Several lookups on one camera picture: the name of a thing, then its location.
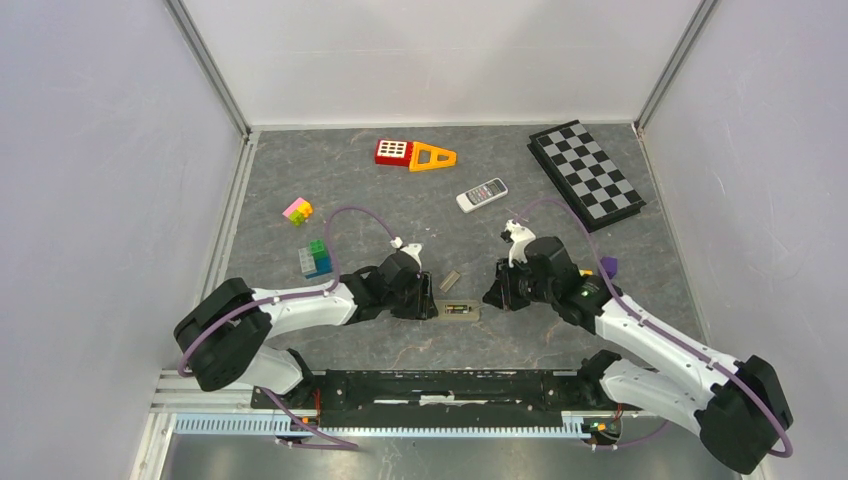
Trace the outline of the battery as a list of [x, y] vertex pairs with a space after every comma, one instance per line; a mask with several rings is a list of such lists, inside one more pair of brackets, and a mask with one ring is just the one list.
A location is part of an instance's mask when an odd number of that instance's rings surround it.
[[448, 304], [445, 306], [445, 313], [448, 315], [468, 314], [472, 310], [473, 308], [467, 304]]

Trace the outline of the beige battery cover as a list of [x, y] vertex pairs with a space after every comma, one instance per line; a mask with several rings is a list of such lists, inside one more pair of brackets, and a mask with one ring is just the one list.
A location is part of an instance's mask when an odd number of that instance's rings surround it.
[[443, 293], [449, 292], [460, 278], [461, 274], [458, 271], [451, 270], [445, 275], [444, 279], [439, 284], [440, 291]]

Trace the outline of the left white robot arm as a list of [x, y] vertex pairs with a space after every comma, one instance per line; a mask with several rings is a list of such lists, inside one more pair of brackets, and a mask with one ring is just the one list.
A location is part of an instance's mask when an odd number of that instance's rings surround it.
[[312, 327], [354, 325], [384, 312], [401, 319], [432, 317], [421, 250], [418, 243], [407, 244], [379, 266], [313, 289], [252, 289], [240, 277], [224, 281], [173, 331], [184, 355], [181, 375], [206, 392], [242, 383], [265, 387], [290, 407], [306, 405], [314, 381], [302, 360], [266, 341]]

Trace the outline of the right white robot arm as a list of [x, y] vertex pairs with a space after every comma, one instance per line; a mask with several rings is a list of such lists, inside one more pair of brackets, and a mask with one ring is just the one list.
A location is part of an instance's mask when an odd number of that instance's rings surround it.
[[769, 455], [788, 457], [793, 417], [775, 368], [752, 355], [739, 360], [684, 334], [642, 308], [602, 275], [581, 272], [557, 237], [517, 226], [497, 261], [485, 303], [518, 311], [544, 303], [565, 323], [612, 342], [648, 363], [602, 351], [582, 368], [580, 400], [647, 410], [699, 438], [727, 468], [753, 473]]

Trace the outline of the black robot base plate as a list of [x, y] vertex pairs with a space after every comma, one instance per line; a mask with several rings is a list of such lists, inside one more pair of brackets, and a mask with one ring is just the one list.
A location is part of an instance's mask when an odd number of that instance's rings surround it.
[[633, 411], [574, 370], [326, 370], [283, 395], [322, 427], [552, 427]]

